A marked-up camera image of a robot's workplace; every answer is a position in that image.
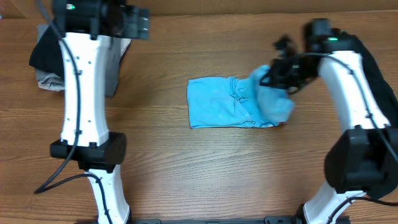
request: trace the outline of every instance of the blue cloth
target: blue cloth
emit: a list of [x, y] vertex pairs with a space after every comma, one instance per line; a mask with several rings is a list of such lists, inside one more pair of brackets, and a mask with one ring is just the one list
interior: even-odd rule
[[269, 67], [261, 66], [249, 78], [189, 80], [187, 98], [192, 128], [268, 128], [286, 122], [294, 108], [285, 90], [259, 86]]

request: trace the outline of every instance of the black mount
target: black mount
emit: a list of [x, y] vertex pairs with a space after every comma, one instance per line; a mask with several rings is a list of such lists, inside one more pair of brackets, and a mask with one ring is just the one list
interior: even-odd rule
[[[79, 169], [103, 169], [112, 173], [115, 165], [121, 164], [126, 155], [127, 139], [123, 133], [109, 132], [109, 139], [102, 145], [90, 144], [89, 147], [77, 146], [72, 160], [78, 161]], [[65, 159], [72, 146], [68, 141], [56, 140], [50, 145], [50, 154], [54, 158]]]
[[126, 0], [53, 0], [55, 23], [67, 32], [128, 39], [148, 39], [149, 11], [127, 6]]

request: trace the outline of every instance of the black wire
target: black wire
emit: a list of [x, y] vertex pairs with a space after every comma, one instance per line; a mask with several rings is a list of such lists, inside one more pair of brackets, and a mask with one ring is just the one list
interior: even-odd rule
[[100, 179], [99, 177], [97, 177], [96, 175], [94, 175], [94, 174], [88, 174], [88, 173], [74, 175], [74, 176], [72, 176], [72, 177], [68, 177], [68, 178], [66, 178], [66, 179], [64, 179], [64, 180], [61, 180], [60, 182], [57, 182], [57, 183], [55, 183], [55, 184], [53, 184], [53, 185], [48, 186], [48, 187], [46, 188], [46, 191], [47, 191], [47, 190], [50, 190], [50, 189], [53, 189], [54, 187], [58, 187], [59, 185], [62, 185], [62, 184], [66, 183], [66, 182], [69, 182], [69, 181], [71, 181], [71, 180], [78, 179], [78, 178], [80, 178], [80, 177], [92, 177], [92, 178], [95, 179], [95, 182], [98, 184], [99, 189], [101, 190], [102, 204], [103, 204], [103, 207], [104, 207], [104, 211], [105, 211], [106, 218], [108, 219], [109, 224], [112, 224], [112, 219], [111, 219], [111, 216], [110, 216], [110, 214], [109, 214], [108, 207], [106, 206], [106, 199], [105, 199], [104, 187], [103, 187], [103, 185], [102, 185], [102, 183], [101, 183], [101, 179]]
[[81, 134], [81, 130], [80, 130], [80, 114], [81, 114], [81, 92], [80, 92], [80, 80], [79, 80], [79, 75], [80, 75], [80, 71], [77, 68], [77, 64], [76, 64], [76, 60], [72, 54], [72, 51], [70, 50], [69, 45], [67, 44], [67, 42], [63, 39], [60, 31], [58, 30], [58, 27], [53, 23], [53, 21], [51, 21], [50, 16], [47, 14], [47, 11], [45, 10], [42, 1], [41, 0], [36, 0], [36, 3], [39, 5], [40, 11], [42, 13], [42, 15], [44, 16], [44, 19], [48, 22], [49, 26], [52, 28], [52, 30], [54, 31], [54, 34], [57, 36], [58, 40], [62, 42], [63, 46], [66, 48], [67, 53], [70, 57], [70, 60], [72, 62], [72, 66], [73, 66], [73, 71], [75, 74], [75, 80], [76, 80], [76, 95], [77, 95], [77, 110], [76, 110], [76, 131], [75, 131], [75, 140], [73, 142], [73, 146], [71, 151], [69, 152], [68, 156], [65, 158], [65, 161], [61, 164], [61, 166], [47, 179], [46, 182], [44, 182], [34, 193], [35, 194], [41, 194], [43, 192], [46, 192], [50, 189], [53, 189], [54, 187], [58, 187], [61, 184], [64, 184], [66, 182], [69, 182], [71, 180], [80, 178], [80, 177], [92, 177], [96, 180], [96, 183], [99, 185], [99, 189], [101, 190], [101, 196], [102, 196], [102, 202], [103, 202], [103, 207], [105, 210], [105, 215], [108, 218], [108, 222], [109, 224], [112, 224], [112, 219], [109, 215], [109, 211], [108, 208], [106, 206], [106, 199], [105, 199], [105, 191], [104, 188], [102, 186], [101, 183], [101, 179], [99, 177], [97, 177], [94, 174], [79, 174], [79, 175], [75, 175], [73, 177], [69, 177], [66, 178], [64, 180], [61, 180], [60, 182], [57, 182], [53, 185], [49, 184], [59, 175], [59, 173], [61, 173], [61, 171], [65, 168], [65, 166], [68, 164], [68, 162], [71, 160], [73, 154], [76, 151], [76, 147], [79, 141], [79, 136]]
[[394, 207], [398, 206], [398, 203], [395, 203], [395, 202], [384, 202], [382, 200], [376, 200], [376, 199], [371, 199], [371, 198], [367, 198], [367, 197], [349, 197], [344, 202], [342, 202], [336, 209], [334, 209], [334, 211], [328, 217], [328, 221], [326, 224], [331, 224], [333, 222], [334, 217], [338, 213], [338, 211], [340, 211], [340, 209], [342, 209], [347, 203], [351, 203], [351, 201], [353, 201], [353, 200], [365, 200], [365, 201], [377, 203], [380, 205], [387, 205], [387, 206], [394, 206]]

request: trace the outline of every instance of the wood grain surface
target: wood grain surface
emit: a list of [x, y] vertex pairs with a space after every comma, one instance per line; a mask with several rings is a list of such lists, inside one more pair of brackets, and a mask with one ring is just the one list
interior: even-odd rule
[[[398, 12], [153, 17], [149, 41], [134, 41], [119, 88], [106, 100], [110, 130], [127, 134], [124, 193], [134, 218], [262, 218], [294, 214], [324, 181], [323, 160], [340, 136], [321, 80], [295, 95], [289, 122], [267, 129], [190, 129], [187, 83], [248, 77], [277, 56], [282, 34], [301, 42], [310, 19], [357, 34], [398, 90]], [[62, 162], [49, 155], [63, 123], [63, 92], [41, 90], [28, 66], [41, 20], [0, 21], [0, 223], [49, 224], [97, 215], [89, 182], [33, 191]], [[71, 162], [60, 177], [81, 173]], [[398, 192], [385, 197], [398, 200]], [[356, 202], [354, 223], [397, 223], [398, 211]]]

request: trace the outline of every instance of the black cable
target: black cable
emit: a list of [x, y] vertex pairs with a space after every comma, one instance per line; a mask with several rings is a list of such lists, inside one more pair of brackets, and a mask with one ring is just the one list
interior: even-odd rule
[[34, 193], [35, 194], [41, 194], [41, 193], [46, 192], [46, 191], [48, 191], [50, 189], [53, 189], [54, 187], [58, 187], [61, 184], [64, 184], [64, 183], [69, 182], [71, 180], [75, 180], [75, 179], [80, 178], [80, 177], [92, 177], [92, 178], [94, 178], [96, 180], [96, 183], [99, 185], [99, 189], [101, 190], [101, 196], [102, 196], [103, 207], [104, 207], [104, 210], [105, 210], [105, 215], [106, 215], [106, 217], [108, 219], [109, 224], [112, 224], [112, 219], [111, 219], [111, 217], [109, 215], [109, 210], [108, 210], [108, 208], [106, 206], [105, 191], [104, 191], [104, 188], [102, 186], [101, 179], [99, 177], [97, 177], [96, 175], [94, 175], [94, 174], [79, 174], [79, 175], [75, 175], [73, 177], [69, 177], [69, 178], [66, 178], [64, 180], [61, 180], [60, 182], [57, 182], [57, 183], [49, 186], [49, 184], [59, 175], [59, 173], [61, 173], [61, 171], [65, 168], [65, 166], [71, 160], [73, 154], [76, 151], [76, 147], [77, 147], [77, 144], [78, 144], [78, 141], [79, 141], [79, 136], [81, 134], [81, 130], [80, 130], [81, 92], [80, 92], [80, 80], [79, 80], [79, 75], [81, 74], [81, 71], [79, 71], [78, 68], [77, 68], [76, 60], [75, 60], [75, 58], [74, 58], [74, 56], [72, 54], [72, 51], [70, 50], [69, 45], [63, 39], [60, 31], [58, 30], [58, 27], [53, 23], [53, 21], [51, 21], [51, 18], [47, 14], [47, 11], [45, 10], [45, 8], [43, 6], [42, 1], [41, 0], [36, 0], [36, 3], [39, 5], [40, 11], [41, 11], [42, 15], [44, 16], [44, 19], [48, 22], [49, 26], [54, 31], [54, 34], [57, 36], [58, 40], [62, 42], [63, 46], [67, 50], [67, 53], [68, 53], [68, 55], [70, 57], [70, 60], [72, 62], [73, 71], [74, 71], [75, 80], [76, 80], [77, 112], [76, 112], [75, 140], [73, 142], [73, 146], [72, 146], [71, 151], [69, 152], [67, 158], [65, 158], [65, 161], [61, 164], [61, 166]]
[[102, 183], [101, 183], [101, 179], [100, 179], [99, 177], [97, 177], [96, 175], [94, 175], [94, 174], [89, 174], [89, 173], [74, 175], [74, 176], [72, 176], [72, 177], [68, 177], [68, 178], [66, 178], [66, 179], [64, 179], [64, 180], [61, 180], [60, 182], [57, 182], [57, 183], [55, 183], [55, 184], [53, 184], [53, 185], [48, 186], [48, 187], [46, 188], [46, 191], [47, 191], [47, 190], [50, 190], [50, 189], [53, 189], [54, 187], [58, 187], [59, 185], [62, 185], [62, 184], [66, 183], [66, 182], [69, 182], [69, 181], [71, 181], [71, 180], [78, 179], [78, 178], [80, 178], [80, 177], [92, 177], [92, 178], [95, 179], [95, 182], [98, 184], [99, 189], [101, 190], [102, 204], [103, 204], [103, 207], [104, 207], [104, 211], [105, 211], [106, 218], [108, 219], [109, 224], [112, 224], [112, 219], [111, 219], [111, 216], [110, 216], [110, 214], [109, 214], [108, 207], [106, 206], [106, 199], [105, 199], [104, 187], [103, 187], [103, 185], [102, 185]]
[[376, 200], [376, 199], [371, 199], [371, 198], [367, 198], [367, 197], [348, 197], [344, 202], [342, 202], [339, 206], [337, 206], [336, 209], [334, 209], [334, 211], [328, 217], [328, 221], [326, 224], [331, 224], [333, 222], [334, 217], [338, 213], [338, 211], [340, 211], [347, 203], [351, 203], [351, 201], [353, 201], [353, 200], [365, 200], [368, 202], [373, 202], [373, 203], [377, 203], [380, 205], [387, 205], [387, 206], [393, 206], [393, 207], [398, 206], [398, 203], [384, 202], [382, 200]]

